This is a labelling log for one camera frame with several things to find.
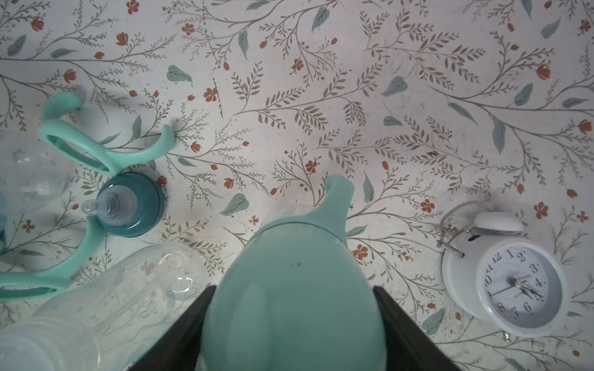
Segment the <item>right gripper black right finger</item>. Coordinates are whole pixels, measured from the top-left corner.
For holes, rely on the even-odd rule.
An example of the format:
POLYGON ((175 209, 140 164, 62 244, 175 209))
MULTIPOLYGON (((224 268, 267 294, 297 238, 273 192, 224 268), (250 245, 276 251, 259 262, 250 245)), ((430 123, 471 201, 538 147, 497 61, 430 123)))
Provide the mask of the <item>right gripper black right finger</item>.
POLYGON ((459 371, 383 287, 373 292, 385 328, 386 370, 459 371))

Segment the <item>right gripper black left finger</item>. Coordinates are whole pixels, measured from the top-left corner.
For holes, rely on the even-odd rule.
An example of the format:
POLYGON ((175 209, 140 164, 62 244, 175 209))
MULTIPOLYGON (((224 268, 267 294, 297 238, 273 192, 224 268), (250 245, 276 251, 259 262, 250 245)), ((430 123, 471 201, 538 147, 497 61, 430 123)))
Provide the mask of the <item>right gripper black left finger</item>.
POLYGON ((179 317, 165 335, 138 361, 131 371, 195 370, 207 310, 217 290, 208 286, 179 317))

